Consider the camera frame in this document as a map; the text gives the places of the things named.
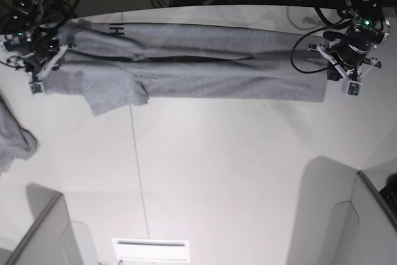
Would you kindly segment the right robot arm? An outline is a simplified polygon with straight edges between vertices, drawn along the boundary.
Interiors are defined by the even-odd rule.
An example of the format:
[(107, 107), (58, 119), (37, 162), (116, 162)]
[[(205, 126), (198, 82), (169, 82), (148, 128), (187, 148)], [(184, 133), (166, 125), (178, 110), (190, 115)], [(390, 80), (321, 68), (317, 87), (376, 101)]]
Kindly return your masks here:
[(1, 1), (7, 14), (1, 20), (1, 52), (8, 57), (1, 64), (30, 75), (39, 84), (68, 49), (59, 40), (61, 28), (75, 16), (79, 0)]

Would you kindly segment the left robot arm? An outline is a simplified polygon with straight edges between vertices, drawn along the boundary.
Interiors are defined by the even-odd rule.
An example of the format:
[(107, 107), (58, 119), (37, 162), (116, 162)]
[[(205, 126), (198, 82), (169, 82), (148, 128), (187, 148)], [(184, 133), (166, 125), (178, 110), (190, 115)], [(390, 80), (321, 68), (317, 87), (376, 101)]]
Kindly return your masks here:
[(384, 42), (390, 34), (390, 23), (383, 15), (378, 0), (310, 0), (320, 18), (320, 7), (334, 4), (340, 24), (325, 21), (329, 26), (323, 37), (328, 41), (325, 51), (335, 59), (328, 70), (328, 79), (337, 81), (342, 78), (339, 70), (347, 77), (357, 81), (361, 77), (360, 67), (371, 63), (367, 57), (372, 49)]

